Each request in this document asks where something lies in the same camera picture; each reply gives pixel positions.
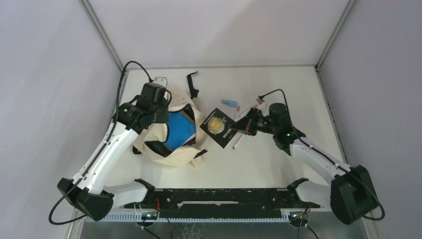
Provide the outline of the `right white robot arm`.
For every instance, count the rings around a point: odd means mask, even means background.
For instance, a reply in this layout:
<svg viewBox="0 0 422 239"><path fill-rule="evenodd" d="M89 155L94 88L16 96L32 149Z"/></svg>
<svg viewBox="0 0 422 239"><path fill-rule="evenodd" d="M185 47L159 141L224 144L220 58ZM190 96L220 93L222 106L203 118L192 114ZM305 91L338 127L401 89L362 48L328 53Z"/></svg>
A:
<svg viewBox="0 0 422 239"><path fill-rule="evenodd" d="M231 124L230 129L249 136L255 136L257 132L272 135L280 150L300 160L324 179L326 185L306 178L291 183L287 196L293 207L309 202L328 208L346 225L359 218L369 218L367 214L376 208L381 209L380 219L385 217L369 171L361 165L353 167L338 161L312 143L293 126L285 104L271 104L267 116L261 110L251 108L244 117Z"/></svg>

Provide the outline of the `beige canvas student bag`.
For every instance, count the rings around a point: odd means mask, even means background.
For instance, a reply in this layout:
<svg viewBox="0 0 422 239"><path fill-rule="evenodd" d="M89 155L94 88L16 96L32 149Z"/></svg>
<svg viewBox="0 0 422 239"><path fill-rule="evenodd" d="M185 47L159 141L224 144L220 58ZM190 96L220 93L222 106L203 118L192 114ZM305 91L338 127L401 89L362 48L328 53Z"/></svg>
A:
<svg viewBox="0 0 422 239"><path fill-rule="evenodd" d="M189 92L180 87L169 85L167 89L172 94L172 99L168 107L169 113L184 112L196 125L196 136L185 145L169 150L164 143L168 138L168 126L166 123L152 124L144 130L140 136L132 143L132 149L140 151L156 163L172 167L180 167L190 164L198 167L203 162L203 155L207 153L210 138L200 128L206 116L199 110L198 93L199 90L193 85L193 72L187 75Z"/></svg>

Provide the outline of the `teal marker pen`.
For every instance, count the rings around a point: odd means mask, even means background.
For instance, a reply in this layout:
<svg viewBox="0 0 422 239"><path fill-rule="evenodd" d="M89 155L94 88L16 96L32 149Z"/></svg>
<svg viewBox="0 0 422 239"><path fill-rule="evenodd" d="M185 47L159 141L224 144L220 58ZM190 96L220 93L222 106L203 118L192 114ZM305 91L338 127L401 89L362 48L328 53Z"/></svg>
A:
<svg viewBox="0 0 422 239"><path fill-rule="evenodd" d="M237 148L237 145L238 145L238 143L239 143L239 141L242 139L242 135L238 135L237 137L236 137L236 139L234 140L234 143L233 143L233 145L232 145L232 149L236 149Z"/></svg>

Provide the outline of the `black booklet with gold emblem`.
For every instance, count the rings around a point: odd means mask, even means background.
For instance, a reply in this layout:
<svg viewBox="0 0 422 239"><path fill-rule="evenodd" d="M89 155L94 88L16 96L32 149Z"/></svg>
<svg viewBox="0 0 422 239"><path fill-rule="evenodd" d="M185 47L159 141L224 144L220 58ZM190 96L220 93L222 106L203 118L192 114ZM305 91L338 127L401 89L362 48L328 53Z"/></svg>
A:
<svg viewBox="0 0 422 239"><path fill-rule="evenodd" d="M231 128L234 123L231 117L215 108L201 123L200 128L221 148L226 148L238 133Z"/></svg>

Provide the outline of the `light blue eraser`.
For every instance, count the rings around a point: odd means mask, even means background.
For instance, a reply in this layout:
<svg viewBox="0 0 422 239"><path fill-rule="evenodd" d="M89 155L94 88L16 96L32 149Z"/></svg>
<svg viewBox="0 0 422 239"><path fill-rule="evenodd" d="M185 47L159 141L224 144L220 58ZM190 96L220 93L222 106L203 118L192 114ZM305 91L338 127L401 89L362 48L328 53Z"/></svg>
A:
<svg viewBox="0 0 422 239"><path fill-rule="evenodd" d="M221 100L221 103L230 107L237 107L238 106L238 102L237 101L232 101L232 100L227 100L227 99L223 99Z"/></svg>

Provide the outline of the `blue notebook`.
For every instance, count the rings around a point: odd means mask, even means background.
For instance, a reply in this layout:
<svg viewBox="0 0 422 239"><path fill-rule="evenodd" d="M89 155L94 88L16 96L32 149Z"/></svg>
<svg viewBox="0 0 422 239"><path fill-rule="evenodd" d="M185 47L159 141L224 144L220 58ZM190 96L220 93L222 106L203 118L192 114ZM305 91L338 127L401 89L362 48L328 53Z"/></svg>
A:
<svg viewBox="0 0 422 239"><path fill-rule="evenodd" d="M171 151L185 145L196 136L194 121L184 112L169 113L168 138L164 145Z"/></svg>

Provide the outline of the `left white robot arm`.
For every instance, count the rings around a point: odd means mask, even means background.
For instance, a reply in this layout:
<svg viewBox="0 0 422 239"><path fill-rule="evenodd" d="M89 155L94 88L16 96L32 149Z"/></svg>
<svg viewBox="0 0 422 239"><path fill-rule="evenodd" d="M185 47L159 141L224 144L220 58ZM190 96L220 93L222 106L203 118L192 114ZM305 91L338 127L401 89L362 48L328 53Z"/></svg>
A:
<svg viewBox="0 0 422 239"><path fill-rule="evenodd" d="M118 103L103 140L86 164L71 179L62 178L58 182L61 199L94 221L130 203L151 207L156 195L140 179L117 186L106 186L105 182L126 149L145 129L168 121L171 99L167 84L155 80L144 84L141 93L131 101Z"/></svg>

